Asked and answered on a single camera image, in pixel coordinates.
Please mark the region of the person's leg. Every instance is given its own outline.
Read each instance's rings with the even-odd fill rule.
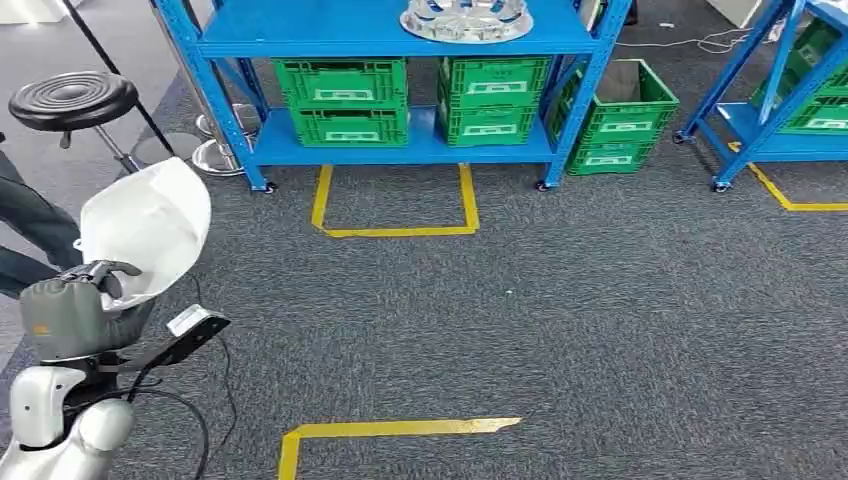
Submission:
[[[53,265],[68,269],[82,263],[82,255],[73,247],[79,238],[73,218],[28,187],[2,151],[0,220],[44,250]]]
[[[624,21],[625,25],[636,25],[639,23],[639,0],[633,0],[633,3],[630,4],[630,11],[627,12],[627,19]]]
[[[33,283],[59,273],[33,258],[0,246],[0,293],[15,300]]]

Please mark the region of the white robot body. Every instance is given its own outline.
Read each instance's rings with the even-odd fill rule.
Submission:
[[[70,372],[82,372],[62,367],[27,370],[18,377],[23,380],[16,379],[12,385],[13,437],[0,459],[0,480],[104,480],[115,454],[126,443],[135,424],[130,404],[112,398],[92,405],[77,417],[67,437],[50,447],[64,435],[65,395],[58,392],[69,391],[72,386],[58,382],[79,383],[78,376]],[[34,383],[36,379],[46,381]],[[42,397],[33,396],[39,390]],[[58,408],[55,397],[59,397]],[[31,414],[36,410],[33,407],[42,409],[44,415]]]

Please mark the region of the blue metal shelf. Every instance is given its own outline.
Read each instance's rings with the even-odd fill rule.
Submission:
[[[813,15],[840,29],[843,33],[848,31],[848,11],[844,8],[828,0],[810,0],[809,9]]]
[[[253,158],[263,166],[332,164],[425,164],[425,163],[548,163],[551,151],[541,120],[530,131],[525,145],[449,147],[435,131],[435,107],[410,109],[409,145],[392,147],[304,147],[294,134],[286,109],[271,110],[259,134]]]
[[[535,25],[492,45],[431,42],[400,26],[398,0],[228,0],[198,42],[218,57],[361,57],[591,53],[598,41],[569,0],[530,2]]]
[[[753,105],[719,103],[716,110],[742,144],[751,143],[757,137],[759,109]],[[825,160],[848,160],[848,136],[777,133],[752,159],[760,163]]]
[[[686,126],[676,133],[676,141],[692,141],[696,131],[701,131],[716,150],[722,165],[713,178],[713,187],[724,191],[735,176],[750,162],[822,162],[848,161],[848,136],[797,135],[781,133],[810,95],[848,60],[848,11],[826,0],[772,0],[760,21],[751,30],[746,42],[736,49],[732,60],[718,81],[701,100]],[[787,58],[793,48],[795,36],[784,34],[778,42],[775,62],[769,73],[763,105],[748,103],[719,103],[721,97],[739,75],[745,62],[765,39],[771,27],[786,18],[784,32],[795,32],[805,10],[840,29],[842,38],[824,55],[822,60],[801,79],[778,108],[774,99]],[[707,122],[711,114],[718,114],[742,144],[739,152],[732,152],[725,140]]]
[[[431,42],[400,25],[405,0],[211,0],[206,28],[197,25],[184,0],[152,0],[163,28],[185,64],[190,80],[220,126],[218,141],[244,167],[250,187],[265,190],[260,167],[318,164],[542,163],[547,187],[558,186],[592,95],[612,54],[631,0],[609,0],[593,32],[577,15],[575,0],[529,0],[535,26],[524,37],[495,44]],[[526,145],[448,147],[433,128],[432,108],[412,109],[410,143],[404,148],[306,148],[295,138],[285,110],[275,110],[259,87],[250,62],[256,57],[379,57],[463,55],[554,55],[540,111],[544,112],[568,77],[570,65],[585,65],[569,117],[551,141],[536,120]],[[229,60],[237,60],[237,69]],[[233,114],[222,85],[226,75],[257,107],[263,126],[251,147]]]

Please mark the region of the yellow floor tape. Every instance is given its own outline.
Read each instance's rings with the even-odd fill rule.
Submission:
[[[731,142],[727,144],[731,150],[736,153],[739,153],[739,149],[742,147],[742,144],[739,142]],[[763,172],[759,167],[754,165],[753,163],[748,164],[748,168],[754,172],[754,175],[757,177],[757,180],[766,187],[766,190],[771,193],[771,195],[777,200],[777,203],[780,204],[781,207],[790,212],[845,212],[848,211],[848,203],[795,203],[789,200],[777,185],[771,181],[771,179]]]
[[[406,437],[495,433],[501,428],[516,425],[519,422],[521,422],[521,417],[305,424],[283,435],[279,480],[295,479],[300,440],[304,438]]]
[[[480,228],[477,213],[477,199],[474,197],[474,182],[471,179],[471,167],[459,164],[459,187],[462,208],[465,211],[465,225],[453,227],[409,227],[409,228],[354,228],[338,229],[324,227],[324,214],[327,211],[327,199],[333,182],[333,166],[324,165],[318,174],[315,188],[315,201],[312,204],[312,225],[334,238],[343,237],[423,237],[433,235],[471,235]]]

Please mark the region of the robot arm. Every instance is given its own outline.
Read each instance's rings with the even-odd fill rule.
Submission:
[[[153,301],[104,311],[101,294],[121,295],[115,271],[141,273],[121,262],[93,262],[22,293],[23,323],[42,365],[12,384],[13,438],[0,459],[0,480],[104,479],[135,423],[135,389],[118,390],[118,374],[141,372],[138,380],[179,363],[230,323],[192,305],[172,321],[175,338],[138,358],[121,358],[115,350],[139,339]]]

